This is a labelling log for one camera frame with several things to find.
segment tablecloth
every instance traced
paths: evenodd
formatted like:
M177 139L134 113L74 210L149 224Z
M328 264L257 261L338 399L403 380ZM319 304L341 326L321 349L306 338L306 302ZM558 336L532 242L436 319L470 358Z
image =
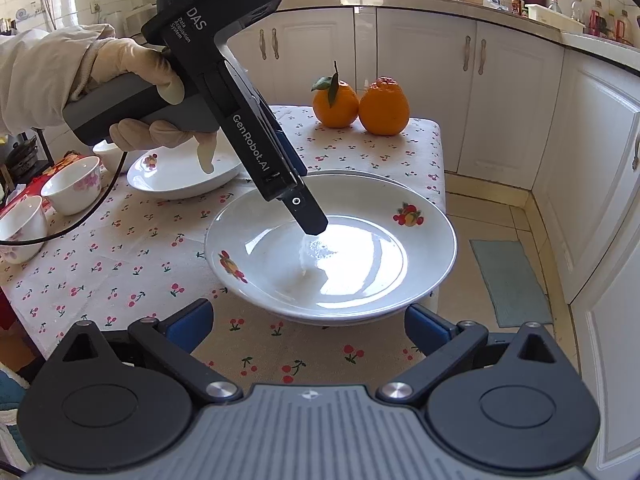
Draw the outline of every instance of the tablecloth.
M309 171L378 173L444 210L442 145L433 121L411 119L400 136L376 137L359 121L325 128L308 107L273 110ZM205 260L206 229L229 201L253 188L242 172L206 195L167 202L130 188L123 175L78 229L21 266L1 264L0 285L45 357L80 319L119 330L208 298L214 329L194 355L243 387L259 381L375 386L420 359L404 334L402 313L359 326L307 326L279 319L220 285ZM76 220L52 210L47 215L52 230Z

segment gloved hand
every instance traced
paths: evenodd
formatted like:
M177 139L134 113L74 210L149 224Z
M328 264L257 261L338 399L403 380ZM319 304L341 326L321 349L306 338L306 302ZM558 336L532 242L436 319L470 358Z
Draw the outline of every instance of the gloved hand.
M169 62L159 52L138 45L130 38L104 40L91 69L87 91L111 79L133 72L158 87L158 93L169 104L177 105L184 99L184 86ZM198 141L198 160L202 170L213 172L216 133L182 132L167 121L151 125L135 119L123 119L112 124L111 139L124 152L151 150L158 146L175 148L195 137Z

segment green mat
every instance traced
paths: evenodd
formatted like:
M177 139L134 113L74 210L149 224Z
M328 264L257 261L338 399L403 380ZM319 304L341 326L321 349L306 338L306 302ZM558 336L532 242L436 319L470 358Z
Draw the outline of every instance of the green mat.
M471 240L500 328L552 323L545 293L520 242Z

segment black cable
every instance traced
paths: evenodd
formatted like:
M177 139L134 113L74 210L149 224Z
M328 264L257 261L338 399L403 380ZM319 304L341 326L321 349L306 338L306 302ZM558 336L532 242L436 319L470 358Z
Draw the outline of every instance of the black cable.
M22 469L18 469L17 467L12 466L11 464L5 462L4 460L0 460L0 469L7 471L8 473L11 473L14 476L17 476L18 478L21 478L23 475L26 474L26 471L23 471Z
M62 231L60 231L60 232L58 232L58 233L56 233L54 235L45 236L44 238L36 238L35 240L15 240L15 241L0 240L0 245L6 245L6 246L9 246L9 247L21 247L21 246L24 246L24 245L41 244L41 243L44 243L44 242L48 242L50 240L55 240L56 238L60 238L61 236L64 236L67 233L70 233L71 231L76 229L80 224L85 222L89 218L89 216L91 216L92 214L95 213L95 211L102 205L104 200L107 198L107 195L111 192L111 190L113 189L113 186L116 185L116 181L118 180L118 177L120 176L120 171L122 170L122 167L124 166L124 159L125 158L127 158L127 152L124 152L122 154L122 158L120 159L120 163L118 165L118 169L116 170L115 175L113 175L113 180L109 184L109 187L107 188L107 191L105 191L104 195L102 195L100 197L98 202L95 203L95 205L91 209L89 209L89 212L86 215L84 215L81 219L79 219L75 224L67 227L66 229L62 229Z

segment kitchen cabinet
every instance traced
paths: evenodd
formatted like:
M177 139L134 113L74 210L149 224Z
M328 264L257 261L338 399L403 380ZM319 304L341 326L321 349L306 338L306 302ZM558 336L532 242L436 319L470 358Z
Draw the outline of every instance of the kitchen cabinet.
M567 51L533 193L571 303L604 256L639 186L640 78Z
M269 31L276 97L272 104L309 106L311 87L334 74L356 88L353 9L278 12Z
M458 170L474 73L476 22L378 9L378 76L400 83L412 117L440 125L444 165Z
M478 23L458 173L531 189L558 96L564 48Z
M240 65L247 70L251 83L269 104L274 104L276 99L271 62L273 54L267 43L272 22L273 16L268 16L232 36L227 43Z
M311 105L311 87L334 74L334 61L340 79L356 88L351 7L277 12L228 46L270 105Z
M640 471L640 196L593 276L572 303L582 379L602 418L586 462L595 478Z

